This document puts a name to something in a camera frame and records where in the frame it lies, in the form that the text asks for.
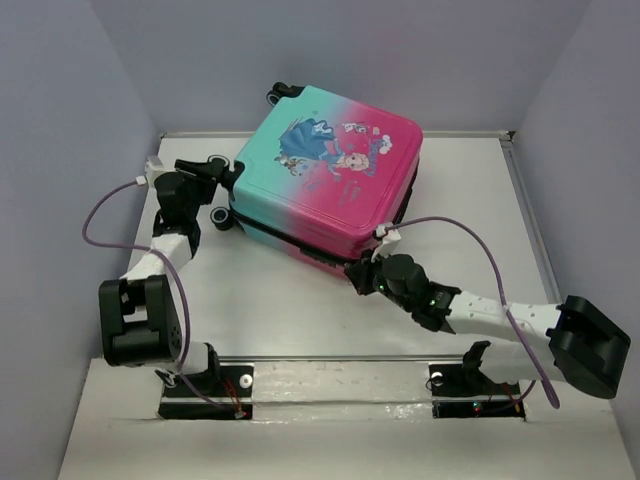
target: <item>gray wall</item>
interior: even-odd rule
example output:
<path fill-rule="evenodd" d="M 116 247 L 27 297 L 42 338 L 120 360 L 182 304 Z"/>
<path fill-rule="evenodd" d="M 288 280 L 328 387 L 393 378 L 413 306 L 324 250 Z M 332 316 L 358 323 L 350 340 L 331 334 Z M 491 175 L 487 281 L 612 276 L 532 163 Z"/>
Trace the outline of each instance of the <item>gray wall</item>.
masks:
<path fill-rule="evenodd" d="M 155 129 L 88 2 L 0 12 L 0 478 L 46 480 L 98 352 L 97 288 L 126 266 L 80 227 L 140 174 Z M 141 193 L 114 199 L 94 235 L 133 238 Z"/>
<path fill-rule="evenodd" d="M 632 338 L 614 401 L 640 472 L 640 2 L 594 0 L 532 103 L 516 145 L 563 294 Z"/>
<path fill-rule="evenodd" d="M 91 0 L 164 131 L 253 130 L 276 80 L 515 129 L 588 0 Z"/>

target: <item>cartoon princess print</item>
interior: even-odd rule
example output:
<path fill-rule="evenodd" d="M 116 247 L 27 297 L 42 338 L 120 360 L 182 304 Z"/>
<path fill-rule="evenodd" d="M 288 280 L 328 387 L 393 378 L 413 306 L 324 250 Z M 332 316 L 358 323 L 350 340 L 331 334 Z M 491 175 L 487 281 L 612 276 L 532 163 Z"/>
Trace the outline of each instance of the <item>cartoon princess print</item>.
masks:
<path fill-rule="evenodd" d="M 280 155 L 275 161 L 289 169 L 293 176 L 302 175 L 297 168 L 308 168 L 306 162 L 325 162 L 335 176 L 340 175 L 339 169 L 366 173 L 370 167 L 366 154 L 345 153 L 338 145 L 333 128 L 324 120 L 313 118 L 289 125 L 280 137 Z"/>

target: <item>elsa character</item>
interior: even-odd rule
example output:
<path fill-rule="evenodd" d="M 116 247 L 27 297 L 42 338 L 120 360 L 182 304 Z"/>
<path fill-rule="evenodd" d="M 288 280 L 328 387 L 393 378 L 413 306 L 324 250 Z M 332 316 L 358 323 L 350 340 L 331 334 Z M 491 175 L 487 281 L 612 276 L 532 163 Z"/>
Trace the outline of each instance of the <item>elsa character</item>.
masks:
<path fill-rule="evenodd" d="M 289 126 L 280 137 L 280 156 L 276 158 L 291 171 L 292 162 L 321 161 L 328 164 L 329 171 L 339 176 L 337 169 L 366 170 L 369 159 L 362 153 L 345 153 L 340 149 L 333 128 L 327 122 L 310 118 Z"/>

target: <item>white table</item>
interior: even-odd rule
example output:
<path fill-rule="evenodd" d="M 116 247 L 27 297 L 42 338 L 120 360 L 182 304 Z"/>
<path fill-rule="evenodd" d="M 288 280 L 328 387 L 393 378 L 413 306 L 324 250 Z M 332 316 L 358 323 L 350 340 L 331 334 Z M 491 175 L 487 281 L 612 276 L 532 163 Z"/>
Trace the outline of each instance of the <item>white table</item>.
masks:
<path fill-rule="evenodd" d="M 159 156 L 166 163 L 231 158 L 245 141 L 165 138 Z M 156 208 L 149 195 L 138 243 L 150 240 Z M 216 231 L 208 213 L 199 216 L 198 254 L 181 272 L 194 338 L 223 356 L 259 360 L 255 420 L 158 420 L 160 382 L 152 372 L 98 359 L 61 479 L 634 478 L 609 403 L 564 384 L 556 385 L 563 408 L 553 411 L 539 389 L 526 402 L 526 423 L 434 420 L 421 380 L 425 362 L 463 353 L 475 338 L 426 332 L 381 296 L 357 297 L 344 282 L 240 232 Z M 423 215 L 451 216 L 476 230 L 496 256 L 510 300 L 547 302 L 497 139 L 425 139 L 406 218 Z M 436 281 L 496 295 L 482 251 L 452 226 L 406 229 L 400 248 Z M 284 361 L 293 357 L 313 361 Z M 378 361 L 360 361 L 371 357 Z"/>

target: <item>suitcase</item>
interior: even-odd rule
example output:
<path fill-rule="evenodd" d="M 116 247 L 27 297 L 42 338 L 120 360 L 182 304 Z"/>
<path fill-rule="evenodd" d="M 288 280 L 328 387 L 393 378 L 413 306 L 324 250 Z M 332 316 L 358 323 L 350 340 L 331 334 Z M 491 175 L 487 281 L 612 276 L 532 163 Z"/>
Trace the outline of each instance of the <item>suitcase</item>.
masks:
<path fill-rule="evenodd" d="M 401 220 L 422 131 L 312 86 L 278 83 L 267 100 L 273 110 L 235 159 L 227 216 L 250 237 L 340 274 L 375 248 L 379 224 Z"/>

